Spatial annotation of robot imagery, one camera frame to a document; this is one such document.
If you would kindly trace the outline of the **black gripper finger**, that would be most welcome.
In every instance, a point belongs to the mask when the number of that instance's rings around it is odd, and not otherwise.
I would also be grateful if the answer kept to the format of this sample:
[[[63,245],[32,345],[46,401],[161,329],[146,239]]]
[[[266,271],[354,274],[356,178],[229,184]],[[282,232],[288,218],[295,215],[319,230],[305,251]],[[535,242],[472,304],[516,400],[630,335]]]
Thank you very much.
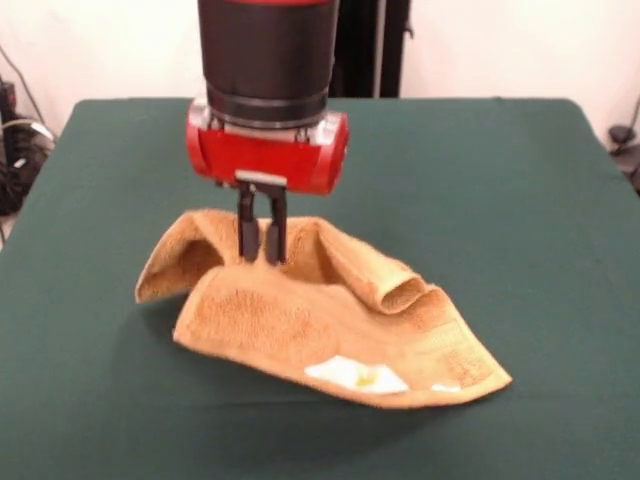
[[[266,230],[266,258],[271,265],[286,262],[287,198],[285,187],[264,187],[269,198],[271,223]]]
[[[239,255],[247,262],[253,263],[260,248],[260,230],[254,216],[255,190],[251,184],[240,182],[238,194]]]

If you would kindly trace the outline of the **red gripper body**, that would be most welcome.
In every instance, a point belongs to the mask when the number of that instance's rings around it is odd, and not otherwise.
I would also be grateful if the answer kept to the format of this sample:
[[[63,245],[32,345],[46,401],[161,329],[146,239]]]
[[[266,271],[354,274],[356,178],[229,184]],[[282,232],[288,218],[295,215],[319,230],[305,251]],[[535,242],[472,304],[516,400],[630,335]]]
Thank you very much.
[[[338,182],[349,119],[327,111],[310,127],[285,130],[224,123],[203,100],[188,109],[186,146],[194,170],[218,184],[263,183],[295,193],[328,195]]]

